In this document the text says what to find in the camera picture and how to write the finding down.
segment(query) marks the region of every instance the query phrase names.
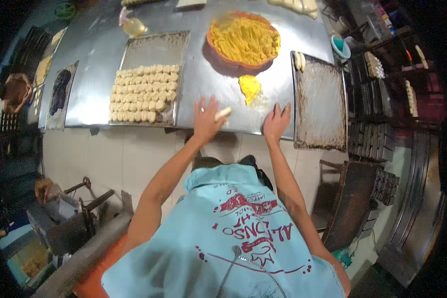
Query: person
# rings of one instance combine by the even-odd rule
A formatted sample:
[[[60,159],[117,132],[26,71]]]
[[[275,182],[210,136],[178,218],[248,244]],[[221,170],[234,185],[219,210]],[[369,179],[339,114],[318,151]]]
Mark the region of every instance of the person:
[[[0,84],[2,110],[6,113],[18,113],[30,98],[33,87],[25,74],[11,74]]]
[[[347,297],[350,280],[324,247],[280,149],[290,104],[268,113],[263,134],[277,196],[248,164],[195,168],[161,224],[161,205],[225,119],[195,103],[194,134],[149,182],[121,258],[102,276],[110,297]]]

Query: yellow paste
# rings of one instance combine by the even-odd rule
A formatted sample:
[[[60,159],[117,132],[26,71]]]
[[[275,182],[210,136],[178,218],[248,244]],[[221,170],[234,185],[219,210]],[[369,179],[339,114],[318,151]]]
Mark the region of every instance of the yellow paste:
[[[249,105],[257,94],[262,91],[262,85],[253,75],[243,75],[238,78],[238,83],[242,89],[242,93],[245,95],[245,104]]]
[[[235,17],[213,21],[210,30],[215,47],[230,60],[258,65],[278,56],[280,34],[261,21]]]

